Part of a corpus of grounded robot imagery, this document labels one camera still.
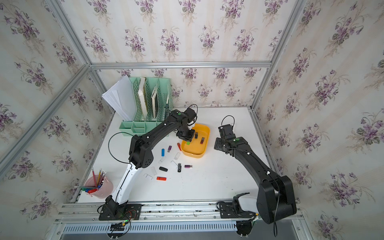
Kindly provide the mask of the yellow plastic storage box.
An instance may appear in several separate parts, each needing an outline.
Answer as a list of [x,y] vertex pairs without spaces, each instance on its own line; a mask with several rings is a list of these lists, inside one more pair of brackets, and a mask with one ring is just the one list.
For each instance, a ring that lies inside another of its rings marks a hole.
[[[207,150],[211,130],[208,126],[202,124],[195,124],[192,129],[195,130],[195,133],[198,133],[198,138],[195,139],[194,137],[190,145],[187,145],[186,141],[182,141],[181,148],[185,156],[199,159],[203,157]],[[205,141],[201,145],[202,137],[205,138]]]

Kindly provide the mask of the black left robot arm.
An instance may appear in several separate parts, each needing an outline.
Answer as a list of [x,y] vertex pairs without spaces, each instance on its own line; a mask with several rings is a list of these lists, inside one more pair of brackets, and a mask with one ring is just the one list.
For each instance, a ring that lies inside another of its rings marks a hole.
[[197,118],[197,110],[190,107],[183,112],[173,110],[163,122],[151,131],[141,136],[132,136],[126,171],[116,190],[112,193],[117,204],[122,205],[129,200],[136,179],[142,169],[152,164],[154,160],[152,150],[163,138],[176,132],[179,139],[185,142],[192,141],[195,130],[191,129],[190,126],[195,124]]

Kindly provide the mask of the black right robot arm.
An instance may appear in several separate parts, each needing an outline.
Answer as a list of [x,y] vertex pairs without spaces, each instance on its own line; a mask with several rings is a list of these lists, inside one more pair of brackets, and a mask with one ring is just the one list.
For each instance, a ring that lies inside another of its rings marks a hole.
[[234,213],[238,217],[244,212],[258,214],[266,224],[273,225],[274,237],[277,237],[277,221],[297,213],[293,182],[288,176],[281,176],[268,167],[243,137],[235,135],[233,129],[234,124],[218,127],[220,137],[216,138],[214,149],[238,160],[258,186],[255,198],[247,198],[247,193],[234,197]]

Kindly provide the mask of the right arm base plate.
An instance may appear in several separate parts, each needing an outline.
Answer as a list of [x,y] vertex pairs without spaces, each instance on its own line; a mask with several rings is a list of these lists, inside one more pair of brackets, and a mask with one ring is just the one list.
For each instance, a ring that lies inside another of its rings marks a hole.
[[253,209],[257,198],[248,196],[250,193],[242,193],[233,197],[231,202],[219,201],[216,208],[220,212],[221,219],[255,219],[259,213]]

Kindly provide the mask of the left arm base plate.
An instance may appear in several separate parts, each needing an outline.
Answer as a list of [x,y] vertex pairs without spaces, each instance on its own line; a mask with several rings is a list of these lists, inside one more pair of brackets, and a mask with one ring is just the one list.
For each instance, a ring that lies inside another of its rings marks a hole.
[[118,204],[112,197],[108,196],[105,203],[98,208],[99,221],[138,220],[140,218],[142,204],[125,202]]

